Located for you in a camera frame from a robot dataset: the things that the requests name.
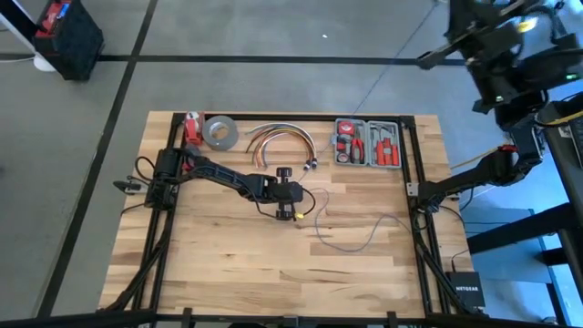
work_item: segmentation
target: pliers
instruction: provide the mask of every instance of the pliers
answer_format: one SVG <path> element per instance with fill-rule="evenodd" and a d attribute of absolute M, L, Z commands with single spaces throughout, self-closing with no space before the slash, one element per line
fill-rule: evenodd
<path fill-rule="evenodd" d="M 364 143 L 361 139 L 360 129 L 356 127 L 351 143 L 350 160 L 352 163 L 364 164 Z"/>

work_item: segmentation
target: duct tape roll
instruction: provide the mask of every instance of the duct tape roll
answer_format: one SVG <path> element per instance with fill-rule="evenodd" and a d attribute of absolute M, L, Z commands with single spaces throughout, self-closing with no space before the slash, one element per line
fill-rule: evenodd
<path fill-rule="evenodd" d="M 239 140 L 237 124 L 222 115 L 208 119 L 202 127 L 202 139 L 213 150 L 229 150 Z"/>

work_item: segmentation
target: gray cable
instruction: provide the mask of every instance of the gray cable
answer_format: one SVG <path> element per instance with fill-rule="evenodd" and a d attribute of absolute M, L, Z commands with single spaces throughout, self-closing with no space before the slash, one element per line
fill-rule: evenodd
<path fill-rule="evenodd" d="M 379 224 L 381 223 L 381 220 L 383 220 L 384 218 L 390 218 L 393 220 L 396 220 L 397 222 L 399 222 L 407 231 L 411 232 L 411 230 L 409 228 L 407 228 L 406 225 L 404 225 L 404 223 L 402 223 L 399 219 L 397 219 L 394 215 L 392 214 L 383 214 L 379 220 L 376 221 L 376 223 L 374 224 L 373 230 L 371 231 L 371 235 L 368 237 L 368 240 L 363 244 L 363 246 L 357 248 L 357 249 L 353 249 L 353 250 L 347 250 L 344 249 L 340 246 L 336 246 L 334 244 L 329 243 L 328 241 L 325 241 L 324 238 L 322 237 L 322 235 L 320 234 L 320 229 L 318 227 L 318 217 L 320 216 L 320 213 L 322 213 L 323 210 L 326 209 L 326 207 L 328 206 L 328 202 L 330 201 L 330 193 L 328 192 L 328 190 L 324 189 L 324 188 L 316 188 L 313 190 L 310 190 L 312 192 L 316 191 L 316 190 L 321 190 L 324 191 L 324 193 L 326 194 L 326 201 L 324 202 L 324 205 L 322 207 L 320 207 L 319 210 L 316 211 L 316 216 L 314 217 L 314 221 L 313 221 L 313 226 L 316 229 L 316 235 L 318 236 L 318 239 L 322 242 L 322 244 L 332 247 L 338 251 L 344 251 L 344 252 L 358 252 L 358 251 L 362 251 L 363 249 L 365 249 L 370 243 L 371 240 L 373 239 L 374 233 L 376 232 L 376 229 L 378 228 Z"/>

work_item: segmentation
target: red object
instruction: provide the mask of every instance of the red object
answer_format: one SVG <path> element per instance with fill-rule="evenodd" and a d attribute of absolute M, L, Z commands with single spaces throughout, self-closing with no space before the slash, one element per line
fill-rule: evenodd
<path fill-rule="evenodd" d="M 351 151 L 351 160 L 353 163 L 358 160 L 360 164 L 364 164 L 364 143 L 362 140 L 358 138 L 354 138 L 353 142 L 353 151 Z"/>
<path fill-rule="evenodd" d="M 384 147 L 383 147 L 383 142 L 382 141 L 378 141 L 376 143 L 376 165 L 386 165 L 385 161 L 384 161 Z"/>
<path fill-rule="evenodd" d="M 354 124 L 349 121 L 340 121 L 338 123 L 338 134 L 345 134 L 349 136 L 354 135 Z"/>
<path fill-rule="evenodd" d="M 385 149 L 390 149 L 393 151 L 391 146 L 391 140 L 389 138 L 383 139 L 383 155 L 384 155 L 384 165 L 393 165 L 393 157 L 391 154 L 387 154 Z"/>
<path fill-rule="evenodd" d="M 188 112 L 184 119 L 184 139 L 193 144 L 202 145 L 202 124 L 204 113 Z"/>
<path fill-rule="evenodd" d="M 393 155 L 393 165 L 399 165 L 399 150 L 397 149 L 397 145 L 393 145 L 391 155 Z"/>
<path fill-rule="evenodd" d="M 45 19 L 40 24 L 40 28 L 36 31 L 36 37 L 51 37 L 53 31 L 55 31 L 56 25 L 59 23 L 61 17 L 61 11 L 63 7 L 66 8 L 71 5 L 71 1 L 61 1 L 60 3 L 52 3 L 46 10 Z"/>

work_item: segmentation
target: tool kit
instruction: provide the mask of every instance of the tool kit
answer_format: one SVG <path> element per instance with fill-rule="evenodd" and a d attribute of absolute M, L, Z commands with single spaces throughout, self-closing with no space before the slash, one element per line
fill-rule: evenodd
<path fill-rule="evenodd" d="M 396 123 L 338 118 L 334 131 L 334 162 L 337 164 L 401 168 L 399 127 Z"/>

